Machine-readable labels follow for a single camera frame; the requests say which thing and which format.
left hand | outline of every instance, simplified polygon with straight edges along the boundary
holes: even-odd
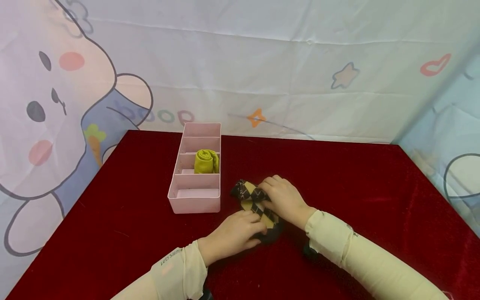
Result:
[[[251,239],[259,232],[266,234],[267,227],[253,211],[239,211],[228,216],[214,232],[197,241],[205,266],[260,244],[258,239]]]

arm sleeve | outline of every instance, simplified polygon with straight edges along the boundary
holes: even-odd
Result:
[[[198,300],[206,277],[207,268],[194,241],[167,254],[112,300]]]
[[[322,211],[308,220],[310,247],[347,271],[379,300],[448,300],[420,273]]]

red velvet tablecloth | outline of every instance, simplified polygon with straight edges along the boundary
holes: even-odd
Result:
[[[398,146],[224,136],[220,213],[175,215],[167,192],[180,137],[128,132],[8,300],[110,299],[236,211],[237,180],[274,174],[455,300],[480,299],[480,240]],[[274,244],[212,265],[206,285],[216,300],[369,299],[344,271],[303,257],[306,241],[287,226]]]

pink storage box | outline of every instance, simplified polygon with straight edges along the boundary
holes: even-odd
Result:
[[[175,214],[218,213],[220,175],[194,174],[195,155],[200,149],[217,153],[221,169],[221,124],[185,123],[168,200]]]

cartoon carrot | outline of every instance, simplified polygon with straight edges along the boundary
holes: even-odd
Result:
[[[92,149],[96,163],[99,167],[102,167],[102,157],[100,153],[100,143],[105,140],[107,134],[105,131],[98,130],[98,125],[90,124],[87,130],[84,130],[85,139],[87,140],[90,149]]]

